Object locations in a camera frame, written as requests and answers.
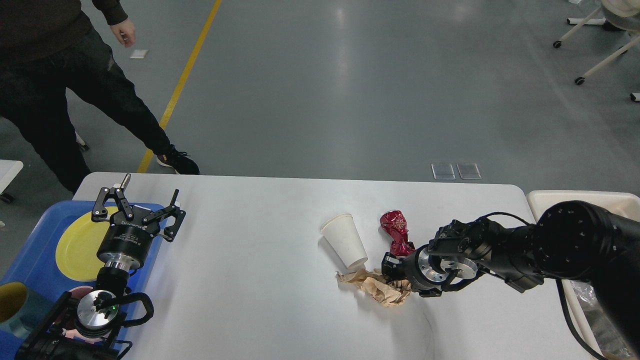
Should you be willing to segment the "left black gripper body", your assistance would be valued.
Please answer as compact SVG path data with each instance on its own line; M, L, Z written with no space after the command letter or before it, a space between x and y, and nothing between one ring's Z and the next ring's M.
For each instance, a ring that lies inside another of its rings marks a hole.
M160 232L158 222L142 224L147 215L128 219L124 212L116 212L110 217L107 229L96 253L106 267L124 271L135 271L146 264L153 239Z

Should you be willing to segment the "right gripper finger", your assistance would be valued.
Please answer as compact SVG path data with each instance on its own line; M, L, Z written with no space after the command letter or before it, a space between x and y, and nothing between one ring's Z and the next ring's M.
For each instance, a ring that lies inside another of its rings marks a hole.
M382 257L381 273L391 281L406 280L403 260L405 256L396 256L391 252L386 252Z

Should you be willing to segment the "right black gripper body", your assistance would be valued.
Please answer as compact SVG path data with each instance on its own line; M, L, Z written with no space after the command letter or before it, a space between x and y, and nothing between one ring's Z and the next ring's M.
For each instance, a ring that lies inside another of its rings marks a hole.
M412 292L424 298L442 296L442 285L446 276L431 265L427 246L421 246L406 256L401 262L401 267Z

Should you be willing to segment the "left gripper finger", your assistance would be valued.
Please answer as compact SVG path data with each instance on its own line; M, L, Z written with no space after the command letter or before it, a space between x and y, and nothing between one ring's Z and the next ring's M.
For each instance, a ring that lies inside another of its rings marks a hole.
M158 211L149 212L149 214L142 217L141 225L151 237L155 238L160 236L168 243L174 241L186 217L186 211L182 210L178 204L178 194L179 190L173 192L173 196L167 207ZM173 223L161 228L162 222L170 218L173 219Z
M125 196L125 189L130 183L131 174L125 174L123 180L112 187L103 187L99 192L94 202L94 207L90 212L91 221L94 223L102 223L108 221L108 212L105 207L107 200L113 200L120 212L123 212L125 219L132 221L134 219L134 213L130 203Z

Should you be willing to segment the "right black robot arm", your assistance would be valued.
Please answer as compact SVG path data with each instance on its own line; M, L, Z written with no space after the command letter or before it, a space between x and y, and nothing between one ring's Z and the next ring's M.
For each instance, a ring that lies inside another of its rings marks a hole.
M562 280L592 285L606 316L634 354L639 353L640 224L592 203L556 203L537 223L504 228L486 214L469 223L454 219L429 243L405 256L390 251L382 273L407 280L421 297L439 297L483 274L518 292L556 280L566 322Z

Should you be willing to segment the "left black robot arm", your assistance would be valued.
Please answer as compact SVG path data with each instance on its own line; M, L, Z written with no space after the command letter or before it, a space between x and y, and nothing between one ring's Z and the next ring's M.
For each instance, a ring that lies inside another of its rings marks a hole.
M179 206L178 189L160 209L130 204L125 196L130 178L126 174L121 183L102 187L89 212L91 223L106 226L89 249L89 259L99 264L91 290L80 298L62 292L26 331L16 360L121 360L133 345L118 339L121 330L154 316L150 297L135 291L130 280L154 253L155 239L174 241L186 212Z

